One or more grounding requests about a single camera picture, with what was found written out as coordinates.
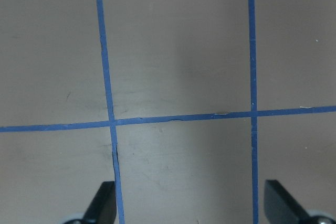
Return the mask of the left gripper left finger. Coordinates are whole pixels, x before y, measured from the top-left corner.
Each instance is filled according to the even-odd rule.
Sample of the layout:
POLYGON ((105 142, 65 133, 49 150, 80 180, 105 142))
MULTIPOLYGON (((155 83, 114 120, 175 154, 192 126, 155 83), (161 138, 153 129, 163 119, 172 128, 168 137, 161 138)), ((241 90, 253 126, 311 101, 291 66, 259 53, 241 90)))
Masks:
POLYGON ((115 182, 103 182, 87 208, 81 223, 114 224, 117 216, 115 182))

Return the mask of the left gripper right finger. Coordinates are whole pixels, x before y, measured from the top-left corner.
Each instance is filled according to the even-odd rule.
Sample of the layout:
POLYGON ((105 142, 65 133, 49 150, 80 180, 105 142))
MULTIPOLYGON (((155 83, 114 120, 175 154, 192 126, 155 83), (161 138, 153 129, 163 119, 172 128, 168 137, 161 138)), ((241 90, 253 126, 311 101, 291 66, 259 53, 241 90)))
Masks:
POLYGON ((266 180, 264 213, 271 224, 306 223, 311 219, 307 211, 277 180, 266 180))

